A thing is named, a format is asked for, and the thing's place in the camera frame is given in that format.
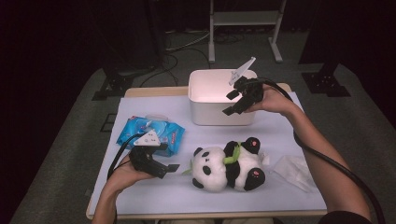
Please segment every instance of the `blue plastic bag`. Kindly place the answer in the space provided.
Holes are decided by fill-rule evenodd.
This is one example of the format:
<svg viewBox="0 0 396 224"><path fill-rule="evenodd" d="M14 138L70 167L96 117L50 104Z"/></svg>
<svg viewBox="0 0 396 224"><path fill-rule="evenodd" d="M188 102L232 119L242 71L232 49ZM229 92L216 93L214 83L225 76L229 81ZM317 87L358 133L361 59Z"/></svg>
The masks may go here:
<svg viewBox="0 0 396 224"><path fill-rule="evenodd" d="M126 122L125 127L117 140L117 144L122 145L131 136L137 133L148 133L152 129L154 129L155 133L158 135L160 142L168 145L166 150L157 150L154 154L171 157L178 153L178 147L185 129L174 122L165 120L132 117ZM133 147L133 143L134 140L130 142L127 149L131 149Z"/></svg>

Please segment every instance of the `white plastic container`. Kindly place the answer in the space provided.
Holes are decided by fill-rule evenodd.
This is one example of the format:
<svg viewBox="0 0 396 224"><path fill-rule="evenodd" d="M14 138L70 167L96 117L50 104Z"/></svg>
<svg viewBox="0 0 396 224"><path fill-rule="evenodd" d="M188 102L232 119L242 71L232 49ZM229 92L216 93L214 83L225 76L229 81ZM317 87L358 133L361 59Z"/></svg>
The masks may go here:
<svg viewBox="0 0 396 224"><path fill-rule="evenodd" d="M249 125L253 123L255 112L234 113L227 116L223 109L234 105L242 95L230 100L227 94L233 91L229 81L234 69L196 70L190 74L189 99L192 122L197 125ZM257 77L247 70L244 77Z"/></svg>

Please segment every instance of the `gray carpet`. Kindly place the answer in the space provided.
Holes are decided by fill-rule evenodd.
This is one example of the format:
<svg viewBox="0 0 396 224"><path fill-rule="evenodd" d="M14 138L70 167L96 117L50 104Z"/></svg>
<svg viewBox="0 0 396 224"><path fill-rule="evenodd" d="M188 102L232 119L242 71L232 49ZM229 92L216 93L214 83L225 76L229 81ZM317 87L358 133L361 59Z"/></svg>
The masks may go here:
<svg viewBox="0 0 396 224"><path fill-rule="evenodd" d="M395 130L364 91L357 77L343 65L338 66L335 76L346 86L351 97L329 98L325 94L309 92L301 73L318 71L320 64L298 64L307 33L280 33L278 46L283 63L275 63L267 42L268 36L236 35L235 38L244 39L234 44L216 45L216 62L210 67L236 68L254 56L257 60L251 70L260 77L290 84L306 114L376 194L387 222L396 223ZM172 34L168 43L176 47L195 38L197 35ZM205 43L189 48L199 49L207 55ZM188 85L192 71L209 68L199 51L185 49L172 55L177 57L177 66L171 72L180 86ZM165 57L163 65L171 67L175 62L175 58ZM148 77L150 75L138 77L133 87L139 87ZM100 130L107 115L117 113L120 101L120 97L92 101L104 80L105 74L99 69L81 91L11 223L90 223L85 212L110 137L110 133ZM171 74L163 73L143 86L175 85ZM289 224L311 224L316 223L319 217L280 219ZM120 223L142 222L129 220Z"/></svg>

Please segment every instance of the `panda plush toy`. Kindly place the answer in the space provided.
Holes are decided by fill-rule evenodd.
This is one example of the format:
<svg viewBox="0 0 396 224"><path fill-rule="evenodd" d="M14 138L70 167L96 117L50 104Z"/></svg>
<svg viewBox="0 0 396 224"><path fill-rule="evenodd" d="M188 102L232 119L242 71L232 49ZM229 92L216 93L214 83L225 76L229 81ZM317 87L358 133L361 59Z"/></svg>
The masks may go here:
<svg viewBox="0 0 396 224"><path fill-rule="evenodd" d="M265 181L259 158L260 141L249 137L245 142L229 142L221 147L198 147L191 161L192 184L198 189L222 191L226 186L249 191Z"/></svg>

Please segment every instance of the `hand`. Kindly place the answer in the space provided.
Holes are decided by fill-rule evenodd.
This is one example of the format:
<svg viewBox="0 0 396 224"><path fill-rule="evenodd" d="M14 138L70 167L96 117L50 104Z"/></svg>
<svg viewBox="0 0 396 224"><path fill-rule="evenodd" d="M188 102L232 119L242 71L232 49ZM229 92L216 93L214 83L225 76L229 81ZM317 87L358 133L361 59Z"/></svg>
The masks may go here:
<svg viewBox="0 0 396 224"><path fill-rule="evenodd" d="M120 165L114 170L113 175L107 180L105 189L121 193L124 189L131 187L137 181L153 177L154 176L145 172L136 171L129 161L129 155L126 155L120 162Z"/></svg>
<svg viewBox="0 0 396 224"><path fill-rule="evenodd" d="M292 110L296 105L283 96L279 91L274 88L263 84L264 96L262 101L252 105L245 112L253 112L257 110L265 110L268 112L280 113L285 115L288 111Z"/></svg>

